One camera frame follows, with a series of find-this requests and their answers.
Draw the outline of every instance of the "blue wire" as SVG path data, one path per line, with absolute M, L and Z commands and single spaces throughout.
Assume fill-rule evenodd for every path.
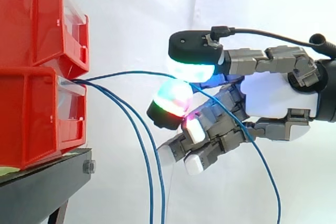
M 100 85 L 97 85 L 100 88 L 102 88 L 105 92 L 109 93 L 111 96 L 113 96 L 114 98 L 116 98 L 118 101 L 120 101 L 121 103 L 123 103 L 127 108 L 129 108 L 134 114 L 135 116 L 140 120 L 140 122 L 142 123 L 142 125 L 144 126 L 144 128 L 146 129 L 149 139 L 151 141 L 153 150 L 154 150 L 154 155 L 155 155 L 155 160 L 156 160 L 156 166 L 157 166 L 157 171 L 159 174 L 159 181 L 160 181 L 160 186 L 161 186 L 161 224 L 164 224 L 165 222 L 165 203 L 166 203 L 166 199 L 165 199 L 165 189 L 164 189 L 164 180 L 163 180 L 163 175 L 162 175 L 162 169 L 161 169 L 161 163 L 160 163 L 160 158 L 159 158 L 159 154 L 157 153 L 158 151 L 156 150 L 156 144 L 154 141 L 154 137 L 152 135 L 152 132 L 150 131 L 148 125 L 145 123 L 144 119 L 141 117 L 141 115 L 131 106 L 129 105 L 127 102 L 125 102 L 124 100 L 122 100 L 120 97 L 118 97 L 116 94 L 114 94 L 112 91 L 108 90 L 107 88 L 104 88 Z
M 172 75 L 170 74 L 166 74 L 166 73 L 160 73 L 160 72 L 152 72 L 152 71 L 141 71 L 141 70 L 135 70 L 135 71 L 125 71 L 125 72 L 119 72 L 119 73 L 113 73 L 113 74 L 107 74 L 104 76 L 98 76 L 98 77 L 94 77 L 94 78 L 90 78 L 87 79 L 87 81 L 93 81 L 93 80 L 100 80 L 100 79 L 105 79 L 105 78 L 109 78 L 109 77 L 115 77 L 115 76 L 122 76 L 125 74 L 149 74 L 149 75 L 155 75 L 155 76 L 164 76 L 164 77 L 169 77 L 169 78 L 174 78 Z M 248 132 L 247 128 L 244 126 L 244 124 L 234 115 L 231 113 L 231 111 L 229 111 L 221 102 L 220 100 L 218 100 L 217 98 L 213 97 L 212 95 L 209 95 L 208 93 L 204 92 L 203 90 L 201 90 L 199 87 L 197 87 L 196 85 L 190 83 L 191 86 L 193 86 L 195 89 L 197 89 L 200 93 L 202 93 L 203 95 L 205 95 L 206 97 L 212 99 L 214 102 L 216 102 L 231 118 L 233 118 L 238 125 L 241 127 L 242 131 L 245 133 L 245 135 L 247 136 L 248 140 L 252 143 L 252 145 L 254 146 L 254 148 L 256 149 L 257 153 L 259 154 L 262 163 L 264 164 L 264 167 L 267 171 L 267 174 L 271 180 L 271 183 L 273 185 L 276 197 L 277 197 L 277 203 L 278 203 L 278 218 L 277 218 L 277 224 L 280 224 L 280 219 L 281 219 L 281 199 L 280 199 L 280 195 L 279 195 L 279 191 L 277 188 L 277 185 L 274 181 L 273 175 L 271 173 L 270 168 L 268 167 L 267 161 L 264 158 L 261 150 L 259 149 L 258 145 L 254 142 L 253 137 L 250 135 L 250 133 Z
M 146 168 L 147 168 L 147 175 L 148 175 L 148 180 L 149 180 L 149 190 L 150 190 L 150 224 L 153 224 L 153 217 L 154 217 L 154 189 L 153 189 L 153 178 L 152 178 L 152 172 L 151 172 L 151 167 L 150 167 L 150 163 L 149 163 L 149 159 L 148 159 L 148 154 L 147 151 L 145 149 L 141 134 L 139 132 L 139 129 L 136 125 L 136 123 L 134 122 L 132 116 L 130 115 L 130 113 L 123 107 L 123 105 L 117 100 L 117 98 L 115 98 L 112 94 L 110 94 L 109 92 L 105 91 L 105 88 L 99 86 L 99 85 L 95 85 L 93 83 L 90 83 L 89 81 L 84 81 L 84 80 L 73 80 L 73 82 L 75 83 L 79 83 L 79 84 L 85 84 L 88 86 L 92 86 L 96 89 L 98 89 L 100 92 L 102 92 L 103 94 L 105 94 L 108 98 L 110 98 L 113 102 L 115 102 L 116 105 L 118 105 L 122 111 L 126 114 L 126 116 L 128 117 L 128 119 L 130 120 L 130 122 L 133 125 L 133 128 L 136 132 L 136 135 L 139 139 L 139 143 L 141 146 L 141 150 L 145 159 L 145 163 L 146 163 Z
M 267 174 L 271 180 L 271 183 L 273 185 L 275 194 L 277 196 L 277 202 L 278 202 L 278 219 L 277 219 L 277 224 L 280 224 L 280 218 L 281 218 L 281 200 L 280 200 L 280 195 L 279 195 L 279 191 L 277 188 L 277 185 L 274 181 L 273 175 L 271 173 L 271 170 L 268 167 L 267 161 L 264 158 L 261 150 L 259 149 L 258 145 L 255 143 L 255 141 L 253 140 L 253 137 L 251 136 L 251 134 L 248 132 L 247 127 L 245 127 L 245 125 L 243 125 L 243 123 L 241 122 L 241 120 L 239 120 L 230 110 L 228 110 L 221 102 L 219 99 L 213 97 L 212 95 L 209 95 L 208 93 L 204 92 L 202 89 L 200 89 L 199 87 L 197 87 L 196 85 L 190 83 L 191 86 L 193 86 L 194 88 L 196 88 L 200 93 L 202 93 L 203 95 L 205 95 L 206 97 L 212 99 L 214 102 L 216 102 L 231 118 L 233 118 L 241 127 L 241 129 L 243 130 L 243 132 L 245 133 L 245 135 L 247 136 L 248 140 L 252 143 L 252 145 L 254 146 L 254 148 L 257 150 L 264 166 L 265 169 L 267 171 Z

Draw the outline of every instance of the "white wall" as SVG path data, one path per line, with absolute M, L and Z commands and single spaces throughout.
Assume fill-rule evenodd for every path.
M 169 35 L 189 28 L 251 27 L 301 40 L 322 32 L 336 41 L 333 0 L 76 1 L 90 16 L 89 76 L 134 69 L 165 71 Z M 279 43 L 242 35 L 223 41 L 226 48 L 266 48 Z M 145 115 L 162 81 L 129 76 L 101 84 Z M 92 181 L 71 198 L 66 224 L 148 223 L 147 179 L 133 129 L 122 112 L 97 91 L 90 89 L 88 100 L 88 142 L 98 167 Z M 158 145 L 174 135 L 151 126 Z M 283 224 L 336 223 L 334 134 L 333 124 L 317 122 L 309 134 L 292 143 L 257 141 L 279 187 Z M 170 181 L 170 170 L 165 171 L 165 178 Z M 159 203 L 158 186 L 155 192 Z M 169 194 L 168 224 L 276 223 L 275 194 L 249 144 L 223 155 L 196 177 L 187 176 L 183 164 L 177 164 Z M 159 223 L 159 211 L 157 207 L 155 223 Z

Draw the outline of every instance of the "stacked red bins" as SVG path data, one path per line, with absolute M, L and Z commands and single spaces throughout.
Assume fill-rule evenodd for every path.
M 88 18 L 70 0 L 0 0 L 0 166 L 85 143 Z

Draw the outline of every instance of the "led light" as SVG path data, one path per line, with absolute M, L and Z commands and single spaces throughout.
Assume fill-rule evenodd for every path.
M 194 144 L 198 144 L 205 139 L 204 130 L 197 118 L 187 119 L 183 128 L 188 131 Z
M 165 82 L 154 97 L 154 102 L 165 111 L 184 117 L 193 98 L 190 85 L 182 80 Z
M 194 65 L 177 62 L 170 57 L 167 60 L 170 74 L 188 82 L 205 82 L 214 74 L 214 65 Z

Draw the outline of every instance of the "metal shelf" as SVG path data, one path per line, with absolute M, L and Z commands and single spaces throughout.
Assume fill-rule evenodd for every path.
M 29 170 L 0 177 L 0 223 L 49 224 L 64 221 L 68 199 L 91 179 L 95 163 L 91 149 Z

